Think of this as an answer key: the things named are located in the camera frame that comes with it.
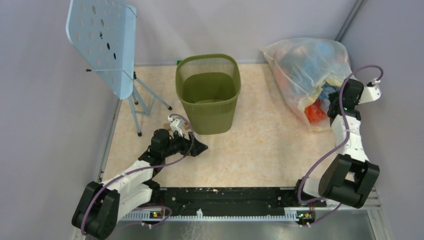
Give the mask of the green mesh trash bin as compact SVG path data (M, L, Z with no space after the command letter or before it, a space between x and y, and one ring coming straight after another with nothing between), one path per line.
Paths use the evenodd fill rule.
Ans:
M181 60L175 89L197 134L216 135L231 129L241 93L241 74L234 58L215 53Z

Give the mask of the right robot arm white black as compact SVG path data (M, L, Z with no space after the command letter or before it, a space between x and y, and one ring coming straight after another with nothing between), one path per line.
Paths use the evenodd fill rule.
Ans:
M370 163L360 133L361 115L356 106L381 97L374 79L367 84L349 79L342 91L329 94L327 116L335 136L334 160L319 179L303 177L298 180L293 200L299 206L329 199L353 208L361 208L370 195L380 174L378 165Z

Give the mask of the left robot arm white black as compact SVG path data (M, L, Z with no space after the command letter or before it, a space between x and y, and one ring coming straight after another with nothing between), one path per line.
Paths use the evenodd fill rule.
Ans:
M175 154L196 157L208 148L191 131L185 137L177 131L157 129L147 150L127 170L110 180L86 185L71 224L85 235L105 240L123 216L143 204L154 207L160 202L152 178L166 165L166 158Z

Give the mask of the large translucent bag of trash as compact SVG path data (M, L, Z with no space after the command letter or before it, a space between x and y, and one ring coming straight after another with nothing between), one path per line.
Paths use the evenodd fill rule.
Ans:
M289 108L309 130L329 130L329 94L352 72L346 47L331 39L298 37L260 51Z

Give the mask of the wooden letter tile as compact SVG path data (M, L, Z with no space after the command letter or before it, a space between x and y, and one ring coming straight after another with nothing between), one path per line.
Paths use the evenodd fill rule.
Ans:
M171 126L170 126L170 123L165 123L164 125L163 125L163 128L164 129L166 129L166 130L168 130L168 131L171 131L172 129L171 129Z

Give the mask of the white toothed rack strip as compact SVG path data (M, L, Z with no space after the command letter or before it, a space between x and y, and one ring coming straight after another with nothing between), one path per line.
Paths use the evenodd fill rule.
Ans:
M142 222L160 222L162 218L151 218L148 210L135 210L125 215L122 221L142 221ZM206 216L201 210L196 211L195 215L170 216L169 222L297 222L299 220L296 210L289 210L285 215L265 215L265 216Z

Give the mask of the light blue music stand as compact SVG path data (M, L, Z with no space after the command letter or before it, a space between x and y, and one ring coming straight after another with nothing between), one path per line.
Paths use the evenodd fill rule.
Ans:
M153 105L146 105L136 84L141 85L168 110L172 107L144 83L135 71L137 10L124 0L72 0L66 21L71 45L120 99L129 101L138 136L142 130L138 114L149 116Z

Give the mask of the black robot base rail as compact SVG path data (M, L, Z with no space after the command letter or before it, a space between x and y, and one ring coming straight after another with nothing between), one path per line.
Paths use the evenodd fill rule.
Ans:
M300 207L292 187L167 187L154 190L149 206L166 206L173 217L283 216Z

